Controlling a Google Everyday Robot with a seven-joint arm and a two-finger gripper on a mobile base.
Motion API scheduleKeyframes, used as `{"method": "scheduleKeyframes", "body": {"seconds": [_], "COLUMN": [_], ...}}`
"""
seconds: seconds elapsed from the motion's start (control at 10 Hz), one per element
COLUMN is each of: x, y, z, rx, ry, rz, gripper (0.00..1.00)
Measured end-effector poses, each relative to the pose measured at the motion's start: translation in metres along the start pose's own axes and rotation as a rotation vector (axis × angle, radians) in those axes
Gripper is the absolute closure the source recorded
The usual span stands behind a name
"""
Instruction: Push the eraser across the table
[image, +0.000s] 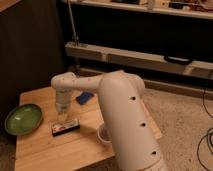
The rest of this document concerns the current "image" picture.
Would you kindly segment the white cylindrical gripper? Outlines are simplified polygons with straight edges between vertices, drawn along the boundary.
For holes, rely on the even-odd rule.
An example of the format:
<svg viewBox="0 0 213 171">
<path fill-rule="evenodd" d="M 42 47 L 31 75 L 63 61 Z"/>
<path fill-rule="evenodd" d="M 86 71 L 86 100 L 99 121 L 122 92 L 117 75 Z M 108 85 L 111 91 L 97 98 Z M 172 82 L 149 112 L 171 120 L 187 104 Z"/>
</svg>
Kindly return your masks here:
<svg viewBox="0 0 213 171">
<path fill-rule="evenodd" d="M 68 111 L 71 105 L 71 91 L 56 91 L 55 106 L 58 112 L 58 123 L 63 124 L 68 119 Z"/>
</svg>

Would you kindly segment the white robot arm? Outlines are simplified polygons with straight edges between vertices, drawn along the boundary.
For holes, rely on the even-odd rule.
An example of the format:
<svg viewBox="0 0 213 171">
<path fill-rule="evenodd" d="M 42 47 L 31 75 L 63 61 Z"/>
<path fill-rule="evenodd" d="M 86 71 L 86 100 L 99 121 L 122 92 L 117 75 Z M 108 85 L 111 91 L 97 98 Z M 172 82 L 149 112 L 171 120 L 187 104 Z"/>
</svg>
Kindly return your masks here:
<svg viewBox="0 0 213 171">
<path fill-rule="evenodd" d="M 72 90 L 96 92 L 105 127 L 122 171 L 169 171 L 145 115 L 144 81 L 122 70 L 93 77 L 77 78 L 67 72 L 54 76 L 56 110 L 70 107 Z"/>
</svg>

